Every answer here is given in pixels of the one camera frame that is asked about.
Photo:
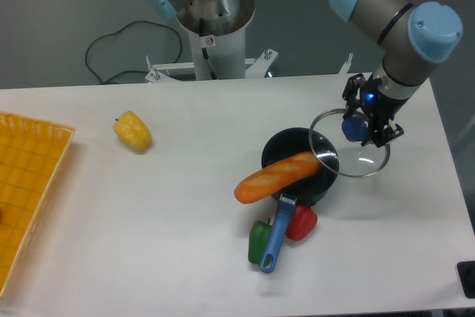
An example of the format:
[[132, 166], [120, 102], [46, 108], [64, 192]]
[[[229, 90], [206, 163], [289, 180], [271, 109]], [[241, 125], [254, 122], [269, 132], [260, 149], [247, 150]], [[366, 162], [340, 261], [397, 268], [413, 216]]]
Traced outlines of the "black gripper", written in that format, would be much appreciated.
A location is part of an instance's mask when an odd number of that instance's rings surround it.
[[383, 94], [382, 85], [381, 78], [371, 75], [366, 81], [362, 73], [357, 73], [348, 78], [343, 90], [342, 99], [346, 108], [343, 119], [350, 118], [361, 107], [369, 120], [368, 137], [361, 142], [361, 146], [381, 148], [404, 134], [404, 129], [393, 121], [404, 100]]

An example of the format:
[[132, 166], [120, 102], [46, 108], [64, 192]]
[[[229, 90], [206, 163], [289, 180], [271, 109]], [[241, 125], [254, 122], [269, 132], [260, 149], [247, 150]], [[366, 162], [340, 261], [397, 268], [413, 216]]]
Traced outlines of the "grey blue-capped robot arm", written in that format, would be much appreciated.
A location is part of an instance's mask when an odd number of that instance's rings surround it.
[[[239, 79], [246, 72], [245, 29], [254, 0], [146, 0], [189, 33], [197, 79]], [[343, 91], [343, 132], [381, 147], [402, 136], [397, 111], [457, 46], [462, 21], [449, 6], [413, 0], [329, 0], [333, 11], [370, 37], [385, 55], [369, 77], [355, 75]]]

